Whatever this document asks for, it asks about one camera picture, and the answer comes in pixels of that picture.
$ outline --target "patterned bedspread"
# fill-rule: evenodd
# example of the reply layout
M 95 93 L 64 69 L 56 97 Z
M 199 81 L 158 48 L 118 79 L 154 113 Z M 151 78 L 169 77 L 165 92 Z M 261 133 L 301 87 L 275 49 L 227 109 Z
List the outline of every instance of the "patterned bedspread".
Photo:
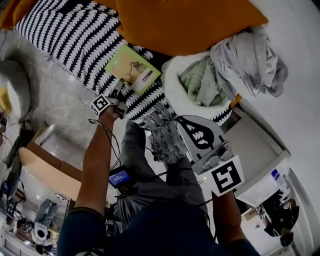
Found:
M 97 95 L 108 96 L 118 80 L 104 67 L 122 44 L 129 45 L 159 70 L 171 58 L 128 44 L 116 30 L 119 24 L 116 11 L 90 0 L 39 0 L 15 29 L 76 76 L 85 87 Z M 145 126 L 143 118 L 154 111 L 159 101 L 175 116 L 165 99 L 160 79 L 143 95 L 127 86 L 121 92 L 128 106 L 128 118 L 142 127 Z M 212 119 L 221 125 L 230 112 L 230 108 L 226 109 Z

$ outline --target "green cloth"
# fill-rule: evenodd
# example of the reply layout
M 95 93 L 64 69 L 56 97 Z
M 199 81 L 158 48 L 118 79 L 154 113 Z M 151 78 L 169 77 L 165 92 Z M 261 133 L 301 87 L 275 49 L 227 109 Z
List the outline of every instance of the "green cloth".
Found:
M 217 85 L 215 74 L 210 57 L 206 56 L 192 63 L 178 78 L 194 104 L 209 107 L 221 104 L 226 98 Z

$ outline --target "dark blue t-shirt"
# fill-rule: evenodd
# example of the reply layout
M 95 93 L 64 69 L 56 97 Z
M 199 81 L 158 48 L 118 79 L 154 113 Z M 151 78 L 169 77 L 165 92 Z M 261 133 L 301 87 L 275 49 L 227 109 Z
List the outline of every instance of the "dark blue t-shirt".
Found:
M 203 212 L 185 203 L 150 205 L 122 234 L 108 240 L 102 215 L 91 209 L 76 208 L 63 223 L 58 255 L 74 256 L 92 249 L 100 249 L 103 255 L 110 256 L 259 255 L 246 239 L 224 248 L 216 244 Z

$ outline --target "device screen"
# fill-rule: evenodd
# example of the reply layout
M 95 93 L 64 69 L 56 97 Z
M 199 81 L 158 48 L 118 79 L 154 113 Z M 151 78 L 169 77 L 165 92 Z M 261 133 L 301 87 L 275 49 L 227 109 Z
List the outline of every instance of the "device screen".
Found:
M 120 171 L 114 175 L 111 175 L 109 177 L 109 182 L 111 183 L 112 186 L 116 187 L 120 185 L 121 183 L 125 183 L 130 181 L 130 176 L 126 173 L 125 170 Z

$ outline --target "green book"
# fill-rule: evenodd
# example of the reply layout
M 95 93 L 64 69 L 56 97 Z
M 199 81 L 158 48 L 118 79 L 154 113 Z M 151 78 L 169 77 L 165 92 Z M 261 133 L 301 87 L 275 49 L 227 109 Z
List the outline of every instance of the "green book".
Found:
M 104 69 L 117 79 L 124 79 L 124 83 L 140 95 L 161 74 L 126 44 L 119 47 Z

